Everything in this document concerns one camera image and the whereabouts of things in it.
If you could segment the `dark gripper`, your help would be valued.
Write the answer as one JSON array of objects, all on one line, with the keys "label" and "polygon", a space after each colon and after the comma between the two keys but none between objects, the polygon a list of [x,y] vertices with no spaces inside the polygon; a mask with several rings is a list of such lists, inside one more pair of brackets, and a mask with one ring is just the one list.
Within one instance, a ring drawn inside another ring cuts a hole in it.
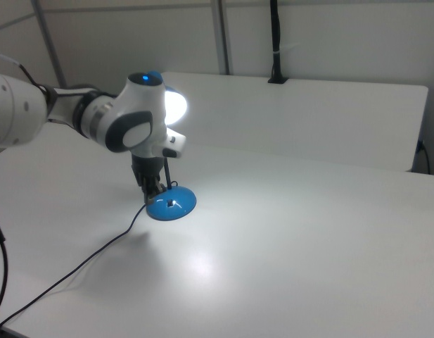
[{"label": "dark gripper", "polygon": [[153,197],[167,191],[166,186],[160,182],[160,171],[164,160],[161,157],[142,158],[132,154],[132,171],[137,184],[142,187],[143,200],[149,204]]}]

